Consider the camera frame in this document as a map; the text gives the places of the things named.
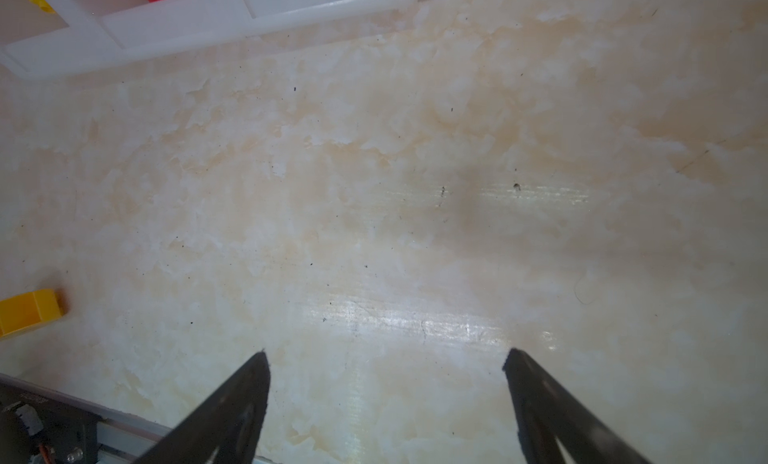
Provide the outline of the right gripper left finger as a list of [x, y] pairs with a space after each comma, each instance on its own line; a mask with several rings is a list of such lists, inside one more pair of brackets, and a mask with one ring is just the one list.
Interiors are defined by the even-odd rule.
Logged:
[[270, 381], [267, 355], [259, 351], [136, 461], [251, 464], [267, 413]]

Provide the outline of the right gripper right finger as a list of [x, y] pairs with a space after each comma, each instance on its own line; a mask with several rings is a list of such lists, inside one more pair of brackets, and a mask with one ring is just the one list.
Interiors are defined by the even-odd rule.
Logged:
[[576, 463], [647, 461], [525, 351], [512, 348], [503, 371], [527, 462], [563, 463], [564, 452]]

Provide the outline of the yellow double lego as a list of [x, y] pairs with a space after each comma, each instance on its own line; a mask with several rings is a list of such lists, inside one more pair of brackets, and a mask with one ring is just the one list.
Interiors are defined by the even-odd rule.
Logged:
[[40, 289], [1, 301], [1, 337], [28, 331], [64, 315], [53, 289]]

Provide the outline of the white three-compartment bin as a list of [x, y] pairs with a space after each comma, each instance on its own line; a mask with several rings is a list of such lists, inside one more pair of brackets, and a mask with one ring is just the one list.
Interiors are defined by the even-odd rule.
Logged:
[[1, 62], [60, 78], [388, 10], [417, 0], [1, 0]]

